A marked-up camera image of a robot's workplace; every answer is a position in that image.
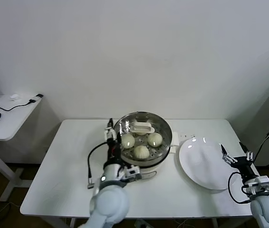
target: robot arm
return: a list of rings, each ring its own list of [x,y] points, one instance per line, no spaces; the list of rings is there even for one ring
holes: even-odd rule
[[[243,189],[246,189],[253,217],[257,220],[260,228],[269,228],[269,178],[258,176],[251,168],[253,154],[241,144],[246,156],[231,157],[222,147],[223,160],[233,168],[237,168],[242,177]]]
[[[80,228],[111,228],[121,222],[129,211],[129,197],[123,187],[141,179],[139,167],[129,167],[121,159],[121,136],[113,130],[112,119],[105,128],[105,140],[108,156],[103,166],[104,173],[94,184],[91,216]]]

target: stainless steel steamer basket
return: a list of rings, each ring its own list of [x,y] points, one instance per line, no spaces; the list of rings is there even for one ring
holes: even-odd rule
[[[122,117],[114,126],[116,133],[121,135],[130,133],[130,126],[133,122],[147,122],[151,123],[152,127],[155,129],[155,132],[159,133],[163,137],[163,143],[159,147],[152,147],[148,144],[146,135],[137,135],[131,133],[135,138],[134,147],[130,149],[125,149],[121,146],[121,157],[122,159],[132,165],[138,165],[141,168],[150,168],[160,164],[169,154],[170,145],[172,141],[172,132],[169,124],[160,116],[147,113],[147,112],[135,112],[130,113]],[[134,156],[134,148],[136,146],[144,145],[147,146],[150,152],[150,156],[146,159],[138,159]]]

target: steamed bun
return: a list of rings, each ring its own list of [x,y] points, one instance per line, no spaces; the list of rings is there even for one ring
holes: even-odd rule
[[[134,137],[132,136],[132,134],[123,134],[121,136],[121,144],[123,145],[123,147],[125,149],[129,149],[131,147],[134,146]]]
[[[159,147],[163,142],[163,137],[159,133],[152,133],[148,136],[150,146]]]
[[[139,159],[145,159],[148,158],[150,155],[150,152],[146,146],[137,146],[134,149],[134,156]]]

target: white plate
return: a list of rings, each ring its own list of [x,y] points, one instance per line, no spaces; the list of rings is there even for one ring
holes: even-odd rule
[[[227,189],[229,176],[237,171],[223,161],[220,144],[208,138],[192,138],[184,142],[179,159],[188,177],[211,190]]]

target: wooden floor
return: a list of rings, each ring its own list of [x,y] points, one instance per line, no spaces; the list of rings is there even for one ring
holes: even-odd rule
[[[38,171],[38,168],[25,168],[21,178],[32,180]],[[268,175],[269,171],[260,172],[261,175]],[[8,180],[0,174],[0,196],[4,191],[5,187],[8,184]],[[14,189],[12,192],[9,202],[13,202],[16,205],[21,205],[28,189]],[[0,209],[3,208],[6,203],[0,204]],[[8,207],[6,207],[2,213],[1,217],[3,218],[0,221],[0,228],[51,228],[49,224],[44,222],[42,219],[38,217],[24,216],[19,212],[19,208],[11,205],[10,211],[8,211]],[[226,219],[221,218],[218,219],[219,225],[222,224]],[[83,224],[85,219],[78,219],[76,222],[76,226]],[[182,220],[173,220],[173,219],[162,219],[162,220],[147,220],[147,222],[152,225],[154,228],[177,228],[179,226],[178,223],[182,222]],[[127,219],[123,220],[120,224],[116,224],[115,228],[132,228],[134,227],[135,220]],[[212,228],[212,222],[210,219],[188,219],[186,221],[188,226],[183,226],[184,228]],[[255,219],[251,218],[245,224],[240,226],[239,228],[258,228],[258,225]]]

